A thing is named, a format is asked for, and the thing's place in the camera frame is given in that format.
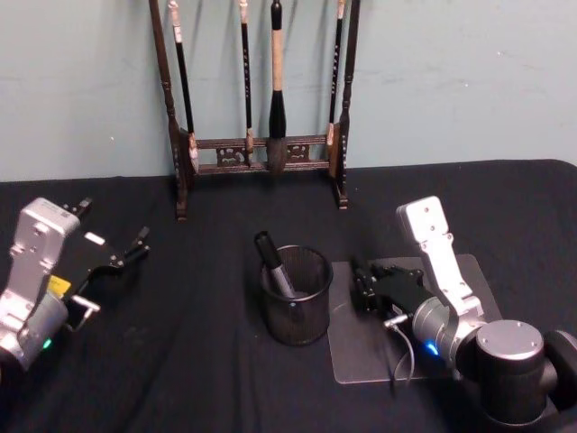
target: black tablecloth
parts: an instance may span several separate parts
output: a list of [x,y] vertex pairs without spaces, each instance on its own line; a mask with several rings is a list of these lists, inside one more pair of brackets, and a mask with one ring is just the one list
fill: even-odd
[[[398,205],[443,201],[457,253],[472,253],[505,318],[577,334],[577,169],[559,161],[491,161],[349,170],[338,211],[319,174],[203,178],[187,223],[174,219],[171,178],[0,184],[0,282],[18,211],[43,196],[94,199],[84,228],[124,247],[151,228],[137,278],[93,291],[103,310],[61,333],[18,392],[2,396],[4,431],[374,432],[472,431],[473,402],[452,381],[342,386],[328,340],[274,341],[257,303],[252,244],[305,244],[330,261],[414,255]],[[575,413],[569,412],[570,418]]]

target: cable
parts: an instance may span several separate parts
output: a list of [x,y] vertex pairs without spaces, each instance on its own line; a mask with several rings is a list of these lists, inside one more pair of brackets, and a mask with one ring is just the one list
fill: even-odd
[[399,334],[400,336],[403,337],[403,340],[405,340],[405,343],[407,343],[407,347],[408,347],[408,352],[405,353],[403,356],[401,356],[401,358],[398,360],[397,366],[395,367],[395,371],[393,372],[393,380],[396,380],[397,370],[400,367],[400,365],[403,363],[405,358],[407,357],[407,354],[409,354],[410,358],[411,358],[411,369],[410,369],[410,372],[408,373],[408,377],[407,377],[407,385],[408,385],[411,382],[411,379],[413,379],[413,374],[415,373],[415,352],[413,351],[413,346],[411,345],[410,340],[405,335],[405,333],[398,328],[397,325],[393,325],[390,328],[393,331],[395,331],[397,334]]

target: decorative carving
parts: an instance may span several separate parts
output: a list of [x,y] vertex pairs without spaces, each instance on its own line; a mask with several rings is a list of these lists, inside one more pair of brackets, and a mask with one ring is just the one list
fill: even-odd
[[245,164],[244,147],[231,147],[216,150],[216,165],[218,167],[237,167]]
[[288,162],[309,162],[308,150],[309,146],[302,144],[292,144],[288,148]]

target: yellow label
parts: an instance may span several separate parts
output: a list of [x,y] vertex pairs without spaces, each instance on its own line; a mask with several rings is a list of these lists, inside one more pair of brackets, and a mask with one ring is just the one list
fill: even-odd
[[64,296],[64,293],[70,288],[70,283],[66,280],[62,280],[61,278],[51,275],[50,280],[48,281],[48,290],[54,293],[59,298]]

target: black table cloth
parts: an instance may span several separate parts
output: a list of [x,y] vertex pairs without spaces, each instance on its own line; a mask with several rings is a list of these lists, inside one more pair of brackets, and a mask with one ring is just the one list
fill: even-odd
[[[255,233],[316,248],[331,262],[414,255],[398,205],[443,202],[457,253],[476,256],[503,317],[577,334],[577,169],[559,161],[488,161],[349,170],[338,211],[324,175],[198,180],[188,221],[174,218],[172,178],[0,184],[0,283],[20,209],[42,196],[90,196],[83,229],[123,248],[151,228],[136,276],[100,281],[103,309],[60,333],[17,392],[0,399],[2,431],[474,431],[474,401],[452,381],[335,382],[327,337],[273,340],[258,309]],[[563,420],[577,418],[576,411]]]

